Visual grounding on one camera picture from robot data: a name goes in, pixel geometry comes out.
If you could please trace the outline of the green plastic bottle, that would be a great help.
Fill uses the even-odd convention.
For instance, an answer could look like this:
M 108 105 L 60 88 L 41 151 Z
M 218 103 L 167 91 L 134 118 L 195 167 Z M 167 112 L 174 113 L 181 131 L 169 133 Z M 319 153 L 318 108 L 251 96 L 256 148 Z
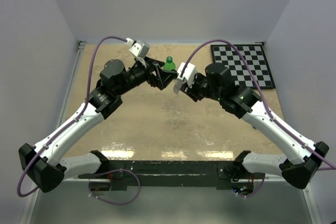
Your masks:
M 172 71 L 172 70 L 176 69 L 176 65 L 175 65 L 174 61 L 172 61 L 172 62 L 165 61 L 163 69 L 167 70 L 167 71 Z

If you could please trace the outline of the green bottle cap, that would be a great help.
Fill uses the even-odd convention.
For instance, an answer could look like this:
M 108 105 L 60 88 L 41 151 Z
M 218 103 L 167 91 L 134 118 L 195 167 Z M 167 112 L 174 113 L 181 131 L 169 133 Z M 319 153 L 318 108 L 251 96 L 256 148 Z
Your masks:
M 166 58 L 166 61 L 167 61 L 167 62 L 172 62 L 172 61 L 173 61 L 173 58 L 172 58 L 171 56 L 168 56 L 168 57 Z

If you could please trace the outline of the clear Pepsi bottle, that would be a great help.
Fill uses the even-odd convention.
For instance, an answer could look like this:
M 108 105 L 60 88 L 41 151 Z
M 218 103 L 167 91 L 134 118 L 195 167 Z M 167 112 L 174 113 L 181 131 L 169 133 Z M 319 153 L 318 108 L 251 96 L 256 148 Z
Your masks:
M 174 82 L 174 87 L 173 87 L 173 92 L 174 92 L 176 95 L 179 94 L 182 85 L 183 85 L 183 81 L 175 80 L 175 82 Z

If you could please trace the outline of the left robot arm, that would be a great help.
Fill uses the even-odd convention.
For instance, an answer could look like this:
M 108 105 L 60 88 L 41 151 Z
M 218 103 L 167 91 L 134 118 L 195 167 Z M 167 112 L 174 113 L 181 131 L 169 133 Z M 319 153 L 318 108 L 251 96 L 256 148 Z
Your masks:
M 35 145 L 24 144 L 19 149 L 22 169 L 47 193 L 64 179 L 84 174 L 103 178 L 108 174 L 109 161 L 99 151 L 84 156 L 65 158 L 68 150 L 93 127 L 107 119 L 121 104 L 121 96 L 146 82 L 160 90 L 165 89 L 178 74 L 163 69 L 164 62 L 145 58 L 128 69 L 119 59 L 106 62 L 100 72 L 96 88 L 89 93 L 88 101 L 64 123 Z

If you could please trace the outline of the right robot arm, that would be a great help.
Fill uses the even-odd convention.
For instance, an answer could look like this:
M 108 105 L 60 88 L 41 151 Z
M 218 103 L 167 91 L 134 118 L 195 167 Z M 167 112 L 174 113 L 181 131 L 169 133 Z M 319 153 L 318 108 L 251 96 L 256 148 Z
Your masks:
M 193 101 L 203 98 L 217 101 L 228 113 L 255 127 L 271 140 L 281 155 L 241 152 L 235 159 L 234 173 L 239 178 L 263 173 L 281 176 L 291 186 L 305 189 L 329 147 L 314 142 L 266 110 L 260 95 L 246 86 L 236 85 L 231 71 L 221 63 L 212 63 L 201 74 L 191 63 L 181 63 L 178 70 L 182 91 Z

